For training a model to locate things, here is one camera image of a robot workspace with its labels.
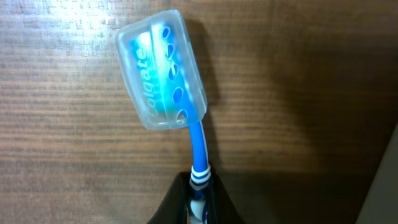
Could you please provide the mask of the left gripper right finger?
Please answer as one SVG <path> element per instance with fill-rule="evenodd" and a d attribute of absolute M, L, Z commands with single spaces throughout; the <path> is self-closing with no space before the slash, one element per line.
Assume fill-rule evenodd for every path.
<path fill-rule="evenodd" d="M 208 224 L 245 224 L 219 175 L 212 174 L 206 190 Z"/>

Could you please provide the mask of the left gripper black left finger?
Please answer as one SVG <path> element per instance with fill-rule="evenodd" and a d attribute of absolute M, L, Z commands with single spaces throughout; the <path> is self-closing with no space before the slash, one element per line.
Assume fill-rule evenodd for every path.
<path fill-rule="evenodd" d="M 178 173 L 148 224 L 187 224 L 190 174 Z"/>

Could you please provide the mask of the blue white toothbrush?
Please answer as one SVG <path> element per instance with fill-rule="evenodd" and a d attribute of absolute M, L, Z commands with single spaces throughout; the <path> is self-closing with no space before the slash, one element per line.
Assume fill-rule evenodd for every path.
<path fill-rule="evenodd" d="M 188 128 L 193 164 L 188 179 L 191 223 L 208 223 L 211 177 L 204 118 L 208 101 L 185 21 L 176 9 L 119 29 L 116 51 L 127 92 L 147 129 Z"/>

